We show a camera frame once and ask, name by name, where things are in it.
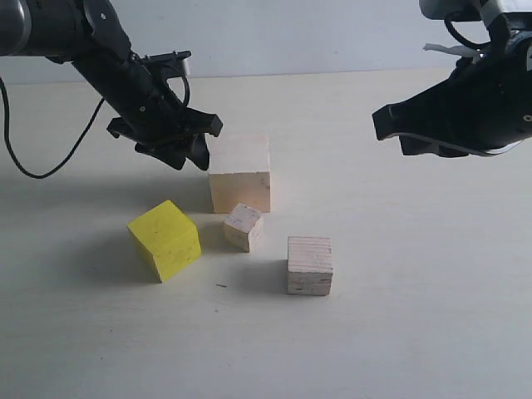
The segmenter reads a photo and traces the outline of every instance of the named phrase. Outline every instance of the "large wooden cube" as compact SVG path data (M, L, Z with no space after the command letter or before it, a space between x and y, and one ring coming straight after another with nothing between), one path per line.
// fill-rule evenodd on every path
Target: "large wooden cube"
M171 201L127 227L140 256L162 283L201 256L198 228Z
M327 296L333 283L331 239L288 238L288 293Z
M226 135L210 144L209 183L214 212L239 204L269 212L271 179L266 135Z

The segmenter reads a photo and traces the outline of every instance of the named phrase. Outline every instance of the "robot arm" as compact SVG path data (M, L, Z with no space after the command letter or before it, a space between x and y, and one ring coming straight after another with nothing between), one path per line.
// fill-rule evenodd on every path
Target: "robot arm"
M46 57L71 64L118 112L108 131L135 150L180 170L186 159L209 168L204 134L218 136L216 115L188 107L190 52L140 58L109 0L2 0L0 56ZM181 101L167 80L183 79Z
M472 47L442 83L373 114L377 139L399 136L404 155L502 154L532 136L532 2L420 0L423 14L446 22ZM489 43L460 36L453 22L483 21Z

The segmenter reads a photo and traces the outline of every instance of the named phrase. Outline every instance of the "wooden cube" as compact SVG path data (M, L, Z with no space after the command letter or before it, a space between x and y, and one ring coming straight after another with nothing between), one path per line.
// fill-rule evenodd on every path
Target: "wooden cube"
M198 228L170 201L127 227L140 256L162 283L201 256Z
M269 212L268 137L222 135L213 140L210 144L209 183L216 214L228 214L238 203Z
M236 205L224 221L225 238L246 252L256 248L263 232L263 214L244 204Z
M288 238L288 293L327 296L333 282L331 239Z

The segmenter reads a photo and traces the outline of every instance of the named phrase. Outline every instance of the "yellow cube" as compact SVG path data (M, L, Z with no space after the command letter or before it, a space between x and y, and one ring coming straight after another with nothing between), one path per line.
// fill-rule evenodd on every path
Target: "yellow cube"
M127 228L162 283L201 256L198 228L171 201L133 220Z

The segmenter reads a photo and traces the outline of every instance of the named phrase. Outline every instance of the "wooden block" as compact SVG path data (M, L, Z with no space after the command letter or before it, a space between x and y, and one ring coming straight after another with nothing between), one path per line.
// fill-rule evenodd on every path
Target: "wooden block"
M327 296L333 282L331 239L288 238L288 293Z
M171 201L127 227L140 255L162 283L201 256L198 228Z
M244 204L236 205L224 221L225 238L246 252L256 248L263 232L263 214Z
M221 135L210 144L210 192L216 214L239 204L271 209L271 179L266 135Z

